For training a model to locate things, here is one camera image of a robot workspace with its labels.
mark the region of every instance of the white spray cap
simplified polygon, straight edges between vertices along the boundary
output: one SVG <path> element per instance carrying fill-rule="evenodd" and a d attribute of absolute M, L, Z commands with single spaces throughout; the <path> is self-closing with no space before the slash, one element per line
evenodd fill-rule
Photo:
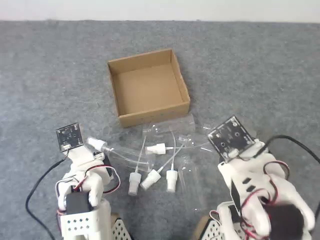
<path fill-rule="evenodd" d="M 90 136 L 90 137 L 88 137 L 86 139 L 86 143 L 91 145 L 92 147 L 94 147 L 94 149 L 99 151 L 99 152 L 103 152 L 102 146 L 103 145 L 107 145 L 106 141 L 102 141 L 102 140 L 96 139 L 96 138 L 94 138 L 92 136 Z"/>
<path fill-rule="evenodd" d="M 148 176 L 146 179 L 140 184 L 140 186 L 144 189 L 147 190 L 150 188 L 153 184 L 158 182 L 158 180 L 161 178 L 160 174 L 152 169 L 151 172 L 149 172 Z"/>
<path fill-rule="evenodd" d="M 141 174 L 138 172 L 130 173 L 129 177 L 129 192 L 130 196 L 136 196 L 138 194 L 138 187 L 141 181 Z"/>
<path fill-rule="evenodd" d="M 166 145 L 165 143 L 158 143 L 157 145 L 153 146 L 146 146 L 145 147 L 145 154 L 158 154 L 163 155 L 166 154 Z"/>
<path fill-rule="evenodd" d="M 176 183 L 178 179 L 178 172 L 176 170 L 168 170 L 166 171 L 166 191 L 168 193 L 176 192 Z"/>

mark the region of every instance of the transparent tube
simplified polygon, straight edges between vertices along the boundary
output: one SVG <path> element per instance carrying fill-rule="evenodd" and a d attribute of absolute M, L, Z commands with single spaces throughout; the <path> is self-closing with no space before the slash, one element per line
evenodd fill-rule
<path fill-rule="evenodd" d="M 184 206 L 189 214 L 202 213 L 207 204 L 199 181 L 199 170 L 189 155 L 178 157 L 178 176 L 182 188 Z"/>
<path fill-rule="evenodd" d="M 170 119 L 157 123 L 147 123 L 143 126 L 145 136 L 163 134 L 167 132 L 193 133 L 196 130 L 194 116 L 190 113 L 184 117 Z"/>
<path fill-rule="evenodd" d="M 178 136 L 178 142 L 183 144 L 185 149 L 197 149 L 204 152 L 214 152 L 214 148 L 209 142 L 208 138 L 204 134 L 191 133 L 188 135 L 180 134 Z"/>
<path fill-rule="evenodd" d="M 154 154 L 140 155 L 139 151 L 122 146 L 102 146 L 101 149 L 107 152 L 111 162 L 117 161 L 117 163 L 124 164 L 131 169 L 137 167 L 138 170 L 150 172 L 155 164 L 156 157 Z"/>

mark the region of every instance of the white wire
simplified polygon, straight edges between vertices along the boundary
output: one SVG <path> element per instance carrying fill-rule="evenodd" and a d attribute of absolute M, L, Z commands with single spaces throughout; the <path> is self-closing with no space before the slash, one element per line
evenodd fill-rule
<path fill-rule="evenodd" d="M 116 190 L 118 190 L 118 188 L 120 187 L 120 185 L 121 185 L 121 180 L 120 180 L 120 176 L 118 175 L 118 173 L 117 173 L 117 170 L 113 167 L 113 166 L 97 166 L 97 167 L 95 167 L 95 166 L 91 166 L 90 168 L 92 168 L 92 169 L 90 169 L 89 170 L 89 172 L 91 171 L 91 170 L 93 170 L 93 169 L 98 169 L 98 168 L 106 168 L 106 169 L 112 169 L 113 171 L 114 171 L 114 173 L 115 173 L 115 175 L 117 176 L 117 178 L 118 178 L 118 180 L 119 180 L 119 184 L 118 184 L 118 186 L 115 188 L 115 189 L 113 189 L 112 191 L 110 191 L 110 192 L 107 192 L 107 194 L 110 194 L 110 193 L 113 193 L 113 192 L 115 192 Z"/>
<path fill-rule="evenodd" d="M 159 169 L 158 169 L 158 173 L 160 173 L 161 171 L 162 171 L 162 169 L 164 169 L 164 167 L 168 164 L 168 163 L 170 163 L 170 161 L 172 160 L 172 158 L 174 158 L 179 152 L 180 152 L 180 150 L 182 149 L 184 147 L 184 144 L 182 144 L 179 148 L 178 148 L 178 150 L 174 153 L 174 155 L 172 156 L 172 157 L 170 157 L 169 159 L 168 159 L 168 161 L 166 161 Z"/>
<path fill-rule="evenodd" d="M 176 143 L 176 136 L 174 134 L 173 131 L 170 131 L 173 137 L 173 156 L 172 156 L 172 163 L 171 163 L 171 170 L 174 170 L 174 165 L 175 165 L 175 153 L 176 153 L 176 147 L 177 147 L 177 143 Z"/>
<path fill-rule="evenodd" d="M 195 148 L 199 148 L 199 147 L 205 146 L 205 145 L 207 145 L 209 143 L 210 142 L 205 142 L 205 143 L 202 143 L 202 144 L 199 144 L 199 145 L 196 145 L 196 146 L 184 146 L 183 149 L 195 149 Z M 166 150 L 172 150 L 172 149 L 174 149 L 174 146 L 166 146 L 165 149 Z"/>
<path fill-rule="evenodd" d="M 57 185 L 59 184 L 59 183 L 65 183 L 65 182 L 69 182 L 70 180 L 76 180 L 76 181 L 78 181 L 76 178 L 75 178 L 75 175 L 73 175 L 73 176 L 68 176 L 68 177 L 66 177 L 66 178 L 63 178 L 63 179 L 61 179 L 61 180 L 59 180 L 59 181 L 57 181 L 56 183 L 55 183 L 55 186 L 54 186 L 54 191 L 55 191 L 55 196 L 56 196 L 56 198 L 58 199 L 58 192 L 57 192 Z"/>
<path fill-rule="evenodd" d="M 136 163 L 136 167 L 135 167 L 135 171 L 134 171 L 135 173 L 138 172 L 138 166 L 139 166 L 139 163 L 140 163 L 140 158 L 141 158 L 141 155 L 142 155 L 142 151 L 144 150 L 144 147 L 145 147 L 146 139 L 147 139 L 147 136 L 144 136 L 142 147 L 141 147 L 141 150 L 140 150 L 140 153 L 139 153 L 138 162 Z"/>
<path fill-rule="evenodd" d="M 117 150 L 114 149 L 114 148 L 109 149 L 109 152 L 118 155 L 119 157 L 123 158 L 124 160 L 126 160 L 126 161 L 128 161 L 128 162 L 137 163 L 137 161 L 131 160 L 130 158 L 121 155 L 121 154 L 118 153 Z M 139 164 L 149 164 L 149 163 L 148 163 L 148 162 L 140 162 Z"/>
<path fill-rule="evenodd" d="M 210 218 L 212 218 L 213 220 L 218 221 L 215 217 L 212 216 L 211 212 L 214 212 L 215 214 L 219 215 L 218 211 L 216 211 L 216 210 L 210 210 L 210 211 L 209 211 L 209 216 L 210 216 Z"/>

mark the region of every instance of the black cable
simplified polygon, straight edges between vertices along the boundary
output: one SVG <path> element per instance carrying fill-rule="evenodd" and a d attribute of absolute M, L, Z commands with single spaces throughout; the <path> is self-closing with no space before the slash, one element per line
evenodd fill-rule
<path fill-rule="evenodd" d="M 45 176 L 54 168 L 56 168 L 57 166 L 59 166 L 59 164 L 61 164 L 62 162 L 64 162 L 69 154 L 69 150 L 66 153 L 65 157 L 63 159 L 61 159 L 60 161 L 57 161 L 56 163 L 54 163 L 51 167 L 49 167 L 49 169 L 47 171 L 45 171 L 45 173 L 36 181 L 36 183 L 34 184 L 32 190 L 30 191 L 29 195 L 26 197 L 25 200 L 25 210 L 26 212 L 34 219 L 38 222 L 38 224 L 40 224 L 44 230 L 48 233 L 48 235 L 50 236 L 50 238 L 52 240 L 55 240 L 54 235 L 52 234 L 52 232 L 49 230 L 49 228 L 39 219 L 37 218 L 29 209 L 29 201 L 32 197 L 32 195 L 35 193 L 37 187 L 39 186 L 40 182 L 45 178 Z"/>
<path fill-rule="evenodd" d="M 266 143 L 263 146 L 263 148 L 261 148 L 253 157 L 256 158 L 260 154 L 262 154 L 263 151 L 266 150 L 267 147 L 270 145 L 270 143 L 275 139 L 288 139 L 288 140 L 290 140 L 291 142 L 297 144 L 298 146 L 300 146 L 301 148 L 306 150 L 320 164 L 320 158 L 313 151 L 311 151 L 310 148 L 308 148 L 303 143 L 299 142 L 297 139 L 295 139 L 295 138 L 293 138 L 291 136 L 287 136 L 287 135 L 275 135 L 275 136 L 272 136 L 271 138 L 269 138 L 268 141 L 266 141 Z M 320 202 L 318 203 L 318 207 L 316 208 L 316 211 L 315 211 L 315 214 L 314 214 L 315 222 L 317 222 L 317 220 L 318 220 L 319 212 L 320 212 Z"/>

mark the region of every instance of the white perforated base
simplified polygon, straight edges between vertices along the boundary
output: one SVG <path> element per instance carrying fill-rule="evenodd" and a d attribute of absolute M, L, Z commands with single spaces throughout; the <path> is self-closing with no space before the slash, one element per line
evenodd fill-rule
<path fill-rule="evenodd" d="M 207 226 L 201 240 L 224 240 L 224 235 L 220 231 L 220 223 L 217 220 L 211 220 Z M 246 239 L 245 232 L 241 229 L 240 223 L 234 223 L 233 228 L 241 240 Z"/>
<path fill-rule="evenodd" d="M 122 219 L 117 219 L 112 227 L 113 240 L 132 240 Z"/>
<path fill-rule="evenodd" d="M 94 233 L 101 228 L 98 209 L 90 212 L 63 215 L 60 221 L 61 233 L 64 238 Z"/>
<path fill-rule="evenodd" d="M 217 220 L 211 220 L 206 228 L 201 240 L 223 240 L 223 234 L 220 232 L 220 223 Z"/>

